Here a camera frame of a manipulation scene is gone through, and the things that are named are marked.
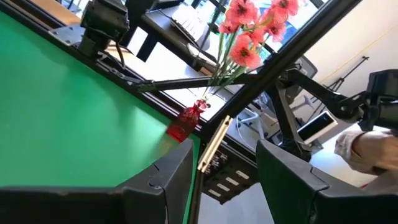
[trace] human hand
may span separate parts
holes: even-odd
[[[352,150],[367,164],[387,170],[398,169],[398,138],[390,131],[371,131],[354,140]]]

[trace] red glass vase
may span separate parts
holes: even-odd
[[[185,108],[167,128],[166,133],[178,142],[183,142],[199,123],[200,115],[207,110],[204,100],[196,100],[192,107]]]

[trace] computer keyboard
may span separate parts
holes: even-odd
[[[198,11],[192,6],[181,5],[172,15],[173,25],[178,28],[193,44],[198,45],[207,24],[200,18]]]

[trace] sleeve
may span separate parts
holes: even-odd
[[[364,133],[364,131],[343,132],[336,141],[335,154],[341,156],[353,170],[373,174],[373,165],[367,164],[361,156],[352,150],[354,140]]]

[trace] green screen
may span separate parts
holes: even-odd
[[[0,67],[0,186],[116,186],[176,145],[165,116],[2,12]]]

